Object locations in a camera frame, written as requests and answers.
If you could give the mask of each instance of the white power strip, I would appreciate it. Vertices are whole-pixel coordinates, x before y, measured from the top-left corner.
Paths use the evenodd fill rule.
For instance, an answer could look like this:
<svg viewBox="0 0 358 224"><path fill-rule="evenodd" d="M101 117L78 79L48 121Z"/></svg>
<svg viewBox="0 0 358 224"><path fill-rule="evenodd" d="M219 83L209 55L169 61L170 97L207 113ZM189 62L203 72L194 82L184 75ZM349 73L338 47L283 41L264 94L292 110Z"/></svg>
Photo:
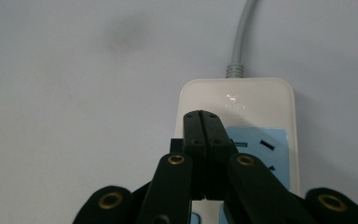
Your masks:
<svg viewBox="0 0 358 224"><path fill-rule="evenodd" d="M181 92L175 138L183 137L183 116L206 110L219 116L227 127L282 129L287 133L290 191L299 193L295 100L292 88L278 78L199 79ZM217 202L193 202L203 223L218 223Z"/></svg>

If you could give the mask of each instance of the gray surface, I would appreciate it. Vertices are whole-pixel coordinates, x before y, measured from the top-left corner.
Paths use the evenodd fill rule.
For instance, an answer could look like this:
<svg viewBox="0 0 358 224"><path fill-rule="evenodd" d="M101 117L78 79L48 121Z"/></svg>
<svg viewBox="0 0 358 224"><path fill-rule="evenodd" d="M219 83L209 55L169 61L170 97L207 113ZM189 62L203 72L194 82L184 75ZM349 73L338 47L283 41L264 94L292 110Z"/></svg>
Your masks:
<svg viewBox="0 0 358 224"><path fill-rule="evenodd" d="M70 223L168 152L182 87L224 77L244 1L0 0L0 223ZM358 202L358 1L260 0L244 62L296 95L302 193Z"/></svg>

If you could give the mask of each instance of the power strip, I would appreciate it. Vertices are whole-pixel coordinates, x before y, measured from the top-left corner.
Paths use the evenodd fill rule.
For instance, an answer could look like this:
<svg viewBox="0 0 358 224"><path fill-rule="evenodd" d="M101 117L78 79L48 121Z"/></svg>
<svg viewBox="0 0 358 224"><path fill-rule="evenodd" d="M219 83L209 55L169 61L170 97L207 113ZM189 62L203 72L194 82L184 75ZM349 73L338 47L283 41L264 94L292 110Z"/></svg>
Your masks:
<svg viewBox="0 0 358 224"><path fill-rule="evenodd" d="M239 151L259 157L280 173L277 177L291 192L299 193L295 100L285 81L266 77L187 83L180 95L175 138L183 137L183 116L194 110L219 116ZM269 151L260 154L259 147ZM195 201L193 212L201 215L203 223L218 223L220 204Z"/></svg>

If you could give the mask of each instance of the rounded corner of power strip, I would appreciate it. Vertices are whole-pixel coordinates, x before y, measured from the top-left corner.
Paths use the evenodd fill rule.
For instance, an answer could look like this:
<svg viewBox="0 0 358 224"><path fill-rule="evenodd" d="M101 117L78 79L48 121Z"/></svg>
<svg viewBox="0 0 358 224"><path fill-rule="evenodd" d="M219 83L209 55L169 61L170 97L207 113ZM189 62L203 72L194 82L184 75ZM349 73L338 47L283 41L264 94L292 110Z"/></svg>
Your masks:
<svg viewBox="0 0 358 224"><path fill-rule="evenodd" d="M286 81L276 77L189 81L181 90L175 137L183 137L183 116L194 110L216 114L225 127L285 129L289 138L290 191L299 194L295 99Z"/></svg>

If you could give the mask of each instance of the brass screw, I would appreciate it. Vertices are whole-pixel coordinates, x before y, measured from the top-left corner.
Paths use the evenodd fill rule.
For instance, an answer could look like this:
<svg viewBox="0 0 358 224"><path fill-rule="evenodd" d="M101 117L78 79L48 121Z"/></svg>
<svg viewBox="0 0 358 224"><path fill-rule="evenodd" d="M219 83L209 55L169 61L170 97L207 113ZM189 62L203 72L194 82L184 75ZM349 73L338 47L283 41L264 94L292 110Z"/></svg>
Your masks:
<svg viewBox="0 0 358 224"><path fill-rule="evenodd" d="M108 199L108 198L112 198L115 200L112 203L110 203L110 202L106 201L106 199ZM123 196L121 195L121 193L115 191L115 192L107 193L104 196L102 196L100 198L100 200L98 201L98 205L102 209L112 209L112 208L116 208L117 206L119 206L122 201L123 201Z"/></svg>
<svg viewBox="0 0 358 224"><path fill-rule="evenodd" d="M168 162L172 165L180 165L185 162L185 157L180 155L173 155L168 158Z"/></svg>
<svg viewBox="0 0 358 224"><path fill-rule="evenodd" d="M318 196L318 200L321 204L323 204L326 208L336 211L336 212L345 212L348 210L348 206L342 202L338 197L330 194L321 194Z"/></svg>
<svg viewBox="0 0 358 224"><path fill-rule="evenodd" d="M237 162L239 162L242 165L253 165L255 163L255 161L248 156L239 156L237 158Z"/></svg>

